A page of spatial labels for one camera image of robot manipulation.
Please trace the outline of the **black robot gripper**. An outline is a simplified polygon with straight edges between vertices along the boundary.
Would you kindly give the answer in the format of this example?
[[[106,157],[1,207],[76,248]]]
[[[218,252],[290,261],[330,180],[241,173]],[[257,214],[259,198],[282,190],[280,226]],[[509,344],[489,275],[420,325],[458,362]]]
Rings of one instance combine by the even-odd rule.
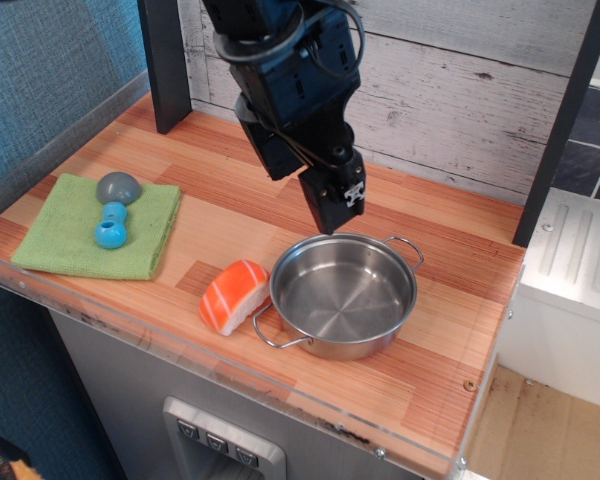
[[[242,94],[240,124],[268,176],[300,169],[318,230],[331,235],[365,209],[362,161],[344,109],[360,84],[365,41],[350,6],[239,6],[228,60]]]

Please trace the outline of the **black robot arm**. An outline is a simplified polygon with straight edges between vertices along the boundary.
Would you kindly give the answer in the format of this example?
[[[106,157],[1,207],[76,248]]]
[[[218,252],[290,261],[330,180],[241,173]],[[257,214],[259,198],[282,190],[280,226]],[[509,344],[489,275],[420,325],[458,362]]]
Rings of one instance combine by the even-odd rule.
[[[235,113],[269,177],[298,173],[318,230],[364,211],[366,173],[346,106],[361,84],[365,32],[346,1],[207,1]]]

